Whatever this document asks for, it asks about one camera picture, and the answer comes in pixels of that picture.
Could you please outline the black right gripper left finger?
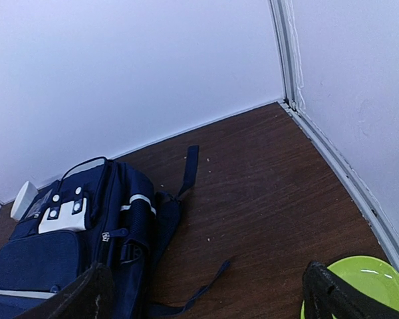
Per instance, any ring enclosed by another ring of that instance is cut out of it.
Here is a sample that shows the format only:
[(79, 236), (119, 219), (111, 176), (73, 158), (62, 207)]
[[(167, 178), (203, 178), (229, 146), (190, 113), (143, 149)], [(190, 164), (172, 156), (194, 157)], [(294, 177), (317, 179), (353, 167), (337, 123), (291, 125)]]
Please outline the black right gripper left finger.
[(65, 289), (18, 318), (111, 318), (113, 304), (112, 272), (95, 262)]

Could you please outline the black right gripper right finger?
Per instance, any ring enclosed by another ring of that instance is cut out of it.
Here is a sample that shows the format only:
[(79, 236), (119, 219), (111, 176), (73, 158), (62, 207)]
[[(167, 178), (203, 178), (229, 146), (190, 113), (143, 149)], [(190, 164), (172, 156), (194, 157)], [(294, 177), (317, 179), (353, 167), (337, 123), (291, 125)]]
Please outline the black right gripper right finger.
[(355, 289), (318, 261), (307, 265), (302, 281), (305, 318), (399, 318), (399, 311)]

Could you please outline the navy blue student backpack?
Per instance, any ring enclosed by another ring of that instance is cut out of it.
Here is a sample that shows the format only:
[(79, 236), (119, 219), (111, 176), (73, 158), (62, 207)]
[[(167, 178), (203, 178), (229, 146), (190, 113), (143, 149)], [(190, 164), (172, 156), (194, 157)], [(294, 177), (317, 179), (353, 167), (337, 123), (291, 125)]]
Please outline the navy blue student backpack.
[(190, 310), (150, 302), (152, 275), (182, 217), (181, 195), (156, 191), (131, 165), (93, 158), (34, 198), (0, 249), (0, 318), (42, 304), (97, 262), (114, 282), (111, 318), (161, 318)]

